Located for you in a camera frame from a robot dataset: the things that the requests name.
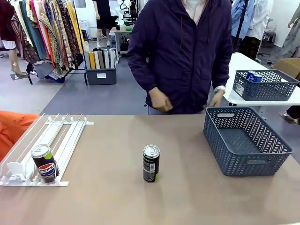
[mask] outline gray storage bin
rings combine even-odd
[[[233,90],[245,101],[287,101],[298,80],[280,70],[253,70],[262,76],[262,82],[246,79],[248,70],[237,70]]]
[[[113,69],[86,69],[89,85],[116,84],[116,67]]]
[[[204,135],[226,176],[274,175],[293,151],[250,107],[206,108]]]

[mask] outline purple jacket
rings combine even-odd
[[[170,114],[192,114],[206,104],[211,82],[226,85],[232,51],[230,1],[208,0],[196,25],[181,0],[149,0],[127,57],[143,89],[158,87],[169,97]],[[148,94],[146,104],[151,106]]]

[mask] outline black soda can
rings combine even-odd
[[[46,144],[39,144],[31,151],[31,157],[35,162],[39,174],[45,183],[52,183],[60,171],[54,160],[51,149]]]
[[[143,178],[147,182],[158,179],[160,149],[154,144],[147,145],[143,150]]]

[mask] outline black shirt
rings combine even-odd
[[[108,18],[111,16],[111,9],[108,0],[93,0],[97,3],[98,13],[101,18]]]

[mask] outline can lid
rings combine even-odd
[[[31,156],[33,158],[43,157],[49,150],[50,147],[47,144],[39,144],[31,151]]]
[[[144,154],[146,156],[156,158],[159,156],[159,153],[160,153],[159,147],[154,144],[149,144],[144,148]]]

